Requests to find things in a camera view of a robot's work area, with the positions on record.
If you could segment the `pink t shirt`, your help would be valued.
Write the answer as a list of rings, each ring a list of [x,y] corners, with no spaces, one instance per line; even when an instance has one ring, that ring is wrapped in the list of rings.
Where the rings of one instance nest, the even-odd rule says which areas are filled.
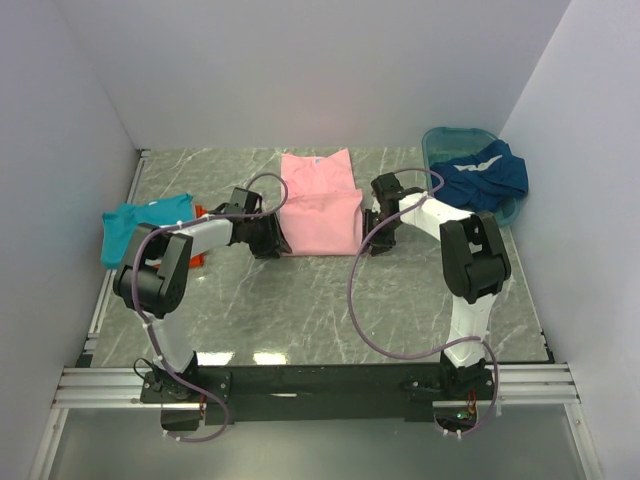
[[[293,256],[352,256],[362,242],[362,190],[347,149],[328,157],[281,158],[288,189],[280,225]]]

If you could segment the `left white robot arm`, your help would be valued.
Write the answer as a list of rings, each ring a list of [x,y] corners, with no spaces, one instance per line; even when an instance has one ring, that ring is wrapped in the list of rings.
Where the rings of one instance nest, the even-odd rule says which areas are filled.
[[[278,259],[292,252],[277,210],[265,210],[260,194],[236,188],[228,201],[194,220],[170,226],[139,224],[117,269],[114,294],[140,319],[154,365],[170,371],[164,389],[176,401],[193,399],[200,388],[198,374],[189,370],[196,353],[175,319],[191,258],[240,243],[257,259]]]

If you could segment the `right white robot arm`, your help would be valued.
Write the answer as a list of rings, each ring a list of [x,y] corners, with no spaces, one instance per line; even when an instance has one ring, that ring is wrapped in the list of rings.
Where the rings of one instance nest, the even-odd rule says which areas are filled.
[[[396,245],[395,231],[414,227],[440,242],[444,281],[453,295],[443,357],[452,366],[439,374],[444,395],[460,399],[474,386],[468,369],[485,358],[483,341],[496,298],[511,276],[511,263],[494,215],[452,207],[420,188],[405,188],[385,173],[371,182],[374,208],[364,213],[358,252],[372,256]]]

